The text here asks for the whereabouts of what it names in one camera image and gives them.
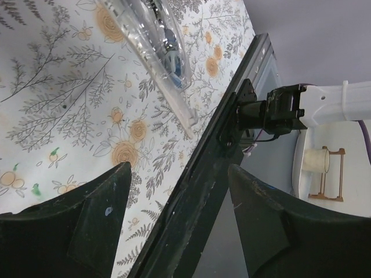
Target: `wooden stand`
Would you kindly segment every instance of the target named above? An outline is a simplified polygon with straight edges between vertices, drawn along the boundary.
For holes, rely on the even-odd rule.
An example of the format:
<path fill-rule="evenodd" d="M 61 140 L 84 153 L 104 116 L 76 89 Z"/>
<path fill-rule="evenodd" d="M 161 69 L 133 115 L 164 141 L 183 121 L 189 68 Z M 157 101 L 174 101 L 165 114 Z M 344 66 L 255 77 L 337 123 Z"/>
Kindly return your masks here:
<path fill-rule="evenodd" d="M 344 155 L 345 149 L 339 149 L 337 152 L 330 152 L 330 155 L 340 155 L 340 181 L 339 181 L 339 195 L 336 198 L 328 198 L 325 196 L 325 188 L 326 188 L 326 173 L 322 173 L 321 175 L 321 187 L 319 189 L 318 194 L 309 194 L 308 198 L 312 199 L 319 199 L 319 200 L 329 200 L 335 202 L 343 202 L 343 167 L 344 167 Z"/>

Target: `tablecloth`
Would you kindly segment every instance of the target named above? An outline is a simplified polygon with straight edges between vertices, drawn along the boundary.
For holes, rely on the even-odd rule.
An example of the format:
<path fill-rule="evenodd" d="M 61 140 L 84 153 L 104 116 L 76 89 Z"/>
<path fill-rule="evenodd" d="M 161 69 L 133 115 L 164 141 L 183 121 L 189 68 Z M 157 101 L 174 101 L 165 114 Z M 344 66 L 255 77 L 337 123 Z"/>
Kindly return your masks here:
<path fill-rule="evenodd" d="M 94 0 L 0 1 L 0 213 L 130 162 L 113 277 L 128 275 L 254 36 L 242 0 L 169 5 L 190 57 L 193 140 Z"/>

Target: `floral tablecloth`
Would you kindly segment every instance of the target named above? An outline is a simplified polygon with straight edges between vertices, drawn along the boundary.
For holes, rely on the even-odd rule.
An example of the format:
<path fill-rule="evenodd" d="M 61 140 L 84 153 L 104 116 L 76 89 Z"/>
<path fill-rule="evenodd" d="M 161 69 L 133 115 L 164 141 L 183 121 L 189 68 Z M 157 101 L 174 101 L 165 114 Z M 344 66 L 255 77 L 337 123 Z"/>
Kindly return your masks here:
<path fill-rule="evenodd" d="M 169 4 L 193 71 L 193 140 L 94 0 L 0 1 L 0 213 L 129 161 L 113 277 L 129 273 L 254 35 L 242 0 Z"/>

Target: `clear plastic container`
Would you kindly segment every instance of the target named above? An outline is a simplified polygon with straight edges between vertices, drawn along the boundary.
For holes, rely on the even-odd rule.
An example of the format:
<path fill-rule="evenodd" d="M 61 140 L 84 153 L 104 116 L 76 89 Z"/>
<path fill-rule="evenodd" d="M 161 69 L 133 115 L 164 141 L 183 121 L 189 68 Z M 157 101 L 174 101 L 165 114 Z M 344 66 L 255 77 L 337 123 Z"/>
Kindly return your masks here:
<path fill-rule="evenodd" d="M 164 0 L 97 0 L 110 13 L 141 58 L 173 112 L 192 138 L 194 109 L 181 92 L 191 84 L 189 58 L 179 26 Z"/>

